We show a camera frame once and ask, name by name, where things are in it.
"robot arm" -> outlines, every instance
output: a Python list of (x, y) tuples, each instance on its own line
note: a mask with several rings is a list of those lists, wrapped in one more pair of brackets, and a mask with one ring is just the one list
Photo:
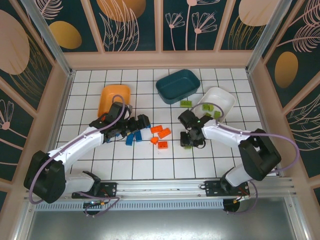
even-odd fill
[[(198, 118), (190, 110), (184, 111), (178, 119), (187, 129), (180, 133), (182, 147), (198, 147), (205, 144), (205, 139), (221, 142), (232, 148), (239, 148), (242, 164), (231, 168), (220, 179), (221, 187), (225, 192), (251, 179), (262, 181), (265, 176), (281, 161), (281, 156), (267, 136), (250, 136), (233, 127), (220, 127), (210, 116)], [(257, 129), (253, 133), (265, 133)]]
[(40, 173), (35, 182), (33, 193), (38, 195), (47, 203), (53, 203), (63, 194), (74, 192), (85, 192), (91, 196), (96, 196), (100, 191), (100, 178), (89, 171), (83, 171), (79, 174), (66, 175), (71, 166), (86, 152), (96, 148), (104, 143), (108, 143), (111, 138), (117, 135), (123, 137), (138, 130), (148, 128), (149, 118), (144, 114), (139, 115), (135, 120), (130, 118), (131, 109), (126, 106), (118, 122), (110, 128), (97, 131), (106, 127), (121, 114), (123, 104), (114, 102), (108, 113), (102, 115), (97, 120), (89, 124), (89, 127), (79, 136), (57, 149), (44, 153), (36, 152), (31, 159), (23, 185), (30, 189), (36, 173), (40, 167), (50, 159), (50, 157), (59, 153)]

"orange bowl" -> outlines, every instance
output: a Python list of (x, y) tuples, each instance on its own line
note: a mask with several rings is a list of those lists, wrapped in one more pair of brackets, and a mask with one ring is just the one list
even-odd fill
[[(98, 109), (98, 118), (102, 114), (106, 114), (109, 112), (112, 105), (112, 98), (114, 97), (114, 95), (121, 95), (124, 98), (124, 103), (126, 105), (130, 104), (130, 95), (131, 95), (130, 87), (126, 85), (119, 85), (119, 84), (106, 86), (101, 93), (99, 109)], [(120, 97), (116, 97), (114, 101), (122, 103), (122, 100)]]

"white grid mat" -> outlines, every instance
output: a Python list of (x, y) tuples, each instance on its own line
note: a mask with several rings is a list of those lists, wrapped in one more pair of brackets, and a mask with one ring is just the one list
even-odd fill
[[(131, 89), (132, 116), (145, 114), (151, 126), (170, 128), (165, 137), (168, 149), (158, 150), (150, 139), (150, 129), (143, 129), (142, 142), (126, 146), (126, 139), (105, 143), (86, 153), (71, 168), (71, 173), (90, 171), (102, 180), (194, 179), (221, 177), (241, 163), (237, 148), (206, 141), (204, 149), (184, 149), (180, 132), (184, 127), (178, 116), (186, 110), (180, 102), (165, 104), (156, 90), (156, 81), (179, 69), (86, 70), (77, 71), (58, 138), (57, 147), (83, 132), (97, 119), (100, 95), (107, 85), (122, 84)], [(238, 129), (254, 131), (262, 128), (245, 69), (190, 69), (201, 81), (197, 92), (187, 99), (195, 105), (211, 87), (230, 92), (236, 104), (225, 123)]]

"lime green block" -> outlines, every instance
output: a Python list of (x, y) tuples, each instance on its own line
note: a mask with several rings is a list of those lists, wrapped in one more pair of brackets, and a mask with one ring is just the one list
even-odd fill
[(209, 111), (209, 104), (202, 104), (202, 110), (203, 111)]
[(214, 110), (214, 106), (209, 104), (209, 112), (212, 112)]
[(192, 101), (182, 100), (180, 101), (181, 108), (192, 108)]
[(214, 114), (213, 114), (213, 118), (214, 118), (214, 119), (219, 119), (220, 116), (221, 116), (221, 112), (219, 112), (219, 111), (214, 111)]

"orange block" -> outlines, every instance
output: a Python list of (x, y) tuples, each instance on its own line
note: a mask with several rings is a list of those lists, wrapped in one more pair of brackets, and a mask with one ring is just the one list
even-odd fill
[(171, 131), (169, 128), (166, 128), (166, 129), (162, 130), (161, 132), (158, 132), (158, 136), (160, 139), (163, 139), (164, 137), (166, 137), (170, 134), (171, 134)]
[(157, 136), (151, 138), (150, 140), (150, 142), (152, 142), (154, 145), (156, 145), (158, 141), (159, 141), (159, 138)]
[(159, 126), (151, 127), (150, 130), (152, 134), (155, 134), (155, 133), (161, 132), (163, 128), (162, 128), (162, 125), (159, 125)]
[(158, 142), (158, 149), (167, 149), (167, 148), (168, 148), (168, 142), (167, 141)]

